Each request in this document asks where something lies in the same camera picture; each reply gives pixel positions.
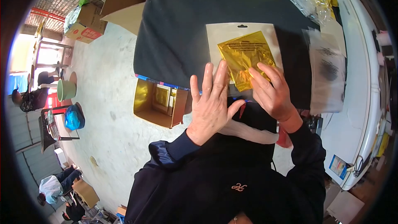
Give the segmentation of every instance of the label sticker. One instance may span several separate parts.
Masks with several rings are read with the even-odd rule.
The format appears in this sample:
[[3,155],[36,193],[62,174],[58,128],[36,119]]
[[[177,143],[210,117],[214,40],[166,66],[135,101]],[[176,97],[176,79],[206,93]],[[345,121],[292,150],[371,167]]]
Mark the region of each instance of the label sticker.
[[329,165],[329,169],[331,169],[331,171],[336,173],[337,176],[344,180],[347,174],[347,163],[334,155]]
[[84,31],[82,31],[82,36],[91,38],[91,39],[96,39],[101,36],[101,33],[94,31],[93,29],[86,28]]

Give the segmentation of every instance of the jeans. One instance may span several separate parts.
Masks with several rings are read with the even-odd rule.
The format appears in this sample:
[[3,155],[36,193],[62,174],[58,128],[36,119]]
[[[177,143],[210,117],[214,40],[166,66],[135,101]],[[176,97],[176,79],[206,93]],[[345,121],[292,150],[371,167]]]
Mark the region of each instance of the jeans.
[[68,192],[72,188],[73,181],[81,175],[80,171],[75,170],[72,166],[57,174],[55,177],[61,183],[63,193]]

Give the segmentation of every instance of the left hand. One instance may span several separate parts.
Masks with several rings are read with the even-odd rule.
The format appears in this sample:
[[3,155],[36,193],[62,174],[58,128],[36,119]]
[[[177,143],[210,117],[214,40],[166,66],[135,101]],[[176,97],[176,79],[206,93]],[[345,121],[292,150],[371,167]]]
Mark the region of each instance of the left hand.
[[227,108],[229,77],[226,71],[226,61],[221,61],[212,86],[213,64],[206,64],[202,96],[199,95],[197,77],[191,76],[192,123],[187,128],[187,136],[198,146],[221,130],[245,103],[244,100],[237,100]]

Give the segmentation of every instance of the hand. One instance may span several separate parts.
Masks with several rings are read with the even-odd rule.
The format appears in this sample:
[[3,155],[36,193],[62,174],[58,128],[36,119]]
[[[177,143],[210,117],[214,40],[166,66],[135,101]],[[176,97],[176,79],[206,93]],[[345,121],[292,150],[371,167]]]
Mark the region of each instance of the hand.
[[261,62],[257,66],[271,79],[272,85],[254,68],[249,68],[253,77],[253,98],[271,117],[279,121],[288,133],[297,131],[302,120],[290,102],[289,87],[282,72]]
[[226,71],[226,61],[221,61],[212,88],[213,64],[206,64],[202,96],[199,95],[197,77],[191,76],[192,123],[187,128],[187,136],[198,146],[223,128],[245,103],[244,100],[237,100],[229,108],[226,107],[229,82]]

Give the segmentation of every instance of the floor stain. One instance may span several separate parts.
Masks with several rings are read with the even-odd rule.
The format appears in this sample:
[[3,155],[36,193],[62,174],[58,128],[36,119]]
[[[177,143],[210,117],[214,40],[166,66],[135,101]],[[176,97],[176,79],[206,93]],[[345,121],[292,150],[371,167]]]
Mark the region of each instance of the floor stain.
[[112,112],[112,111],[110,111],[109,113],[111,114],[112,120],[115,121],[116,120],[116,114],[114,112]]

